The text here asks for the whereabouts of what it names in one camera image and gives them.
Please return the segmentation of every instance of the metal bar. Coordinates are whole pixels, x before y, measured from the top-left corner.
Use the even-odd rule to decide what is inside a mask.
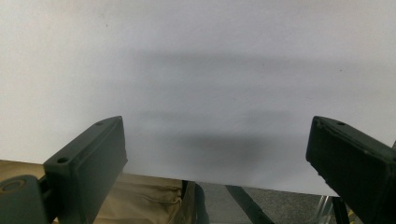
[[[313,224],[328,224],[331,219],[332,212],[332,197],[330,196],[321,196],[317,211],[315,213],[314,219],[312,220]]]
[[[226,188],[253,224],[274,224],[241,187],[226,186]]]

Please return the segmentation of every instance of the black plastic part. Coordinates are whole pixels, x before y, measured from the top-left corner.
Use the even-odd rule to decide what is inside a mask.
[[[241,187],[226,186],[226,189],[242,210],[244,210],[248,219],[250,219],[253,224],[274,224],[274,222],[264,214],[259,205],[256,204]]]
[[[126,162],[121,117],[93,124],[49,158],[44,170],[63,203],[60,223],[93,223]]]
[[[396,223],[396,151],[344,122],[314,117],[306,159],[364,223]]]
[[[40,185],[44,205],[47,210],[47,219],[52,221],[63,209],[60,196],[54,192],[54,189],[50,188],[45,175],[38,180],[38,184]]]
[[[339,197],[332,198],[332,207],[334,208],[334,215],[337,224],[349,224],[349,217],[347,216],[346,204]]]
[[[0,183],[0,222],[49,223],[37,179],[20,175]]]

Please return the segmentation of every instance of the concrete floor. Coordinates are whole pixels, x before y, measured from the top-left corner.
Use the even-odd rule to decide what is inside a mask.
[[[233,200],[223,185],[199,184],[205,192],[205,206],[210,223],[248,224],[251,223],[239,205]],[[244,190],[261,207],[262,211],[276,224],[312,224],[321,196],[283,192],[267,189]],[[355,224],[362,224],[353,218]],[[329,224],[335,224],[332,218]]]

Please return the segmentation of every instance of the beige fabric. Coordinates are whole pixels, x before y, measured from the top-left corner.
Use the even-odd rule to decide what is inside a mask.
[[[0,181],[16,175],[44,175],[39,164],[0,161]],[[121,175],[99,211],[95,224],[194,223],[194,183],[182,202],[182,181],[141,175]]]

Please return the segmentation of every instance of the white backdrop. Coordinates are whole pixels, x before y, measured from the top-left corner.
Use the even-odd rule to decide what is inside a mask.
[[[0,159],[123,116],[127,173],[330,194],[315,115],[395,140],[395,1],[0,1]]]

